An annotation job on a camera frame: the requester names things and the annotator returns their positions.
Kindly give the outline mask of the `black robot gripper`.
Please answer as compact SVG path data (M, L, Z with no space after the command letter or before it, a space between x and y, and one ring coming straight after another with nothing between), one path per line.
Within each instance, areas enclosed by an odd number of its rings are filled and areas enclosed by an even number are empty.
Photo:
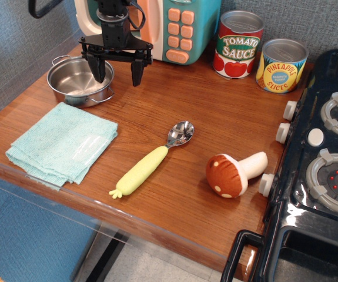
M101 20L99 35L83 36L79 40L82 56L88 61L94 79L102 83L105 78L105 61L131 62L133 86L139 86L144 65L153 62L153 45L134 37L129 17L109 17Z

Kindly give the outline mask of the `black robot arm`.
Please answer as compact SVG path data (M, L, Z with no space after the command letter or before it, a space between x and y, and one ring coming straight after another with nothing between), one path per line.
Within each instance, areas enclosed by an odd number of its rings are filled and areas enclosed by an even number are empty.
M79 40L82 57L99 83L106 75L106 61L130 62L133 86L140 85L144 68L152 64L153 45L136 38L130 31L130 26L141 29L146 18L136 26L130 20L128 6L142 9L136 1L98 1L96 15L101 21L102 33L83 36Z

